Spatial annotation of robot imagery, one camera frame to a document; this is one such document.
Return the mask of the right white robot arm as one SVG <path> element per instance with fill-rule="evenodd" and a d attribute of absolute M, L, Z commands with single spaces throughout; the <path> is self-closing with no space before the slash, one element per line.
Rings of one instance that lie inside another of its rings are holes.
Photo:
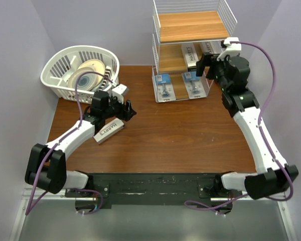
<path fill-rule="evenodd" d="M 222 102 L 239 126 L 255 163 L 253 174 L 227 172 L 218 175 L 214 193 L 225 197 L 231 190 L 246 192 L 252 199 L 273 198 L 273 195 L 292 190 L 298 176 L 295 165 L 288 165 L 279 153 L 261 118 L 262 108 L 254 93 L 247 87 L 249 62 L 240 56 L 204 53 L 196 63 L 196 75 L 215 80 L 222 90 Z"/>

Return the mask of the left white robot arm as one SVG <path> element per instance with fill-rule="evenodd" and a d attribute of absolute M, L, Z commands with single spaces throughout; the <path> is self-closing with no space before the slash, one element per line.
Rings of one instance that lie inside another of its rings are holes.
<path fill-rule="evenodd" d="M 76 189 L 81 196 L 90 196 L 94 185 L 89 182 L 89 175 L 68 171 L 67 159 L 84 142 L 95 136 L 105 126 L 107 119 L 116 117 L 127 122 L 134 115 L 136 111 L 132 109 L 130 100 L 122 101 L 117 96 L 110 96 L 108 92 L 97 92 L 92 103 L 80 110 L 80 118 L 71 129 L 49 143 L 32 147 L 25 182 L 53 194 L 62 189 Z"/>

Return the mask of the white wire wooden shelf rack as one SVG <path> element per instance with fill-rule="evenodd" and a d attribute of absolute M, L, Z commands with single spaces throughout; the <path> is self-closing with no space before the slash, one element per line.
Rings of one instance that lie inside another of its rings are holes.
<path fill-rule="evenodd" d="M 237 20 L 226 1 L 154 1 L 152 79 L 157 103 L 205 98 L 212 81 L 196 77 L 205 52 L 220 53 Z"/>

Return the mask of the blue razor blister pack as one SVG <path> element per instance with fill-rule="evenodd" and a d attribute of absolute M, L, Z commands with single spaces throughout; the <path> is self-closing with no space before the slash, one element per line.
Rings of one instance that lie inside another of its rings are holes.
<path fill-rule="evenodd" d="M 202 80 L 196 75 L 196 71 L 182 73 L 182 78 L 186 87 L 189 99 L 207 97 Z"/>
<path fill-rule="evenodd" d="M 176 100 L 176 95 L 169 74 L 158 74 L 155 76 L 155 96 L 157 102 Z"/>

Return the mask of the white Harry's box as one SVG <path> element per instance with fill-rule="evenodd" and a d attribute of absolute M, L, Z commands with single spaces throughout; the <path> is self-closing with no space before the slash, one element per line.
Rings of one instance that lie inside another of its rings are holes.
<path fill-rule="evenodd" d="M 181 45 L 181 50 L 186 65 L 186 70 L 196 71 L 196 62 L 202 57 L 202 50 L 200 48 L 200 43 L 183 43 Z"/>
<path fill-rule="evenodd" d="M 94 136 L 94 139 L 97 142 L 97 144 L 101 145 L 103 142 L 105 142 L 107 139 L 109 139 L 110 137 L 115 135 L 117 132 L 119 132 L 123 128 L 124 128 L 124 122 L 118 118 L 115 118 L 114 120 L 112 120 L 108 124 L 106 124 Z"/>
<path fill-rule="evenodd" d="M 220 55 L 225 50 L 225 47 L 221 46 L 220 41 L 203 41 L 200 43 L 200 48 L 202 50 L 203 55 Z"/>

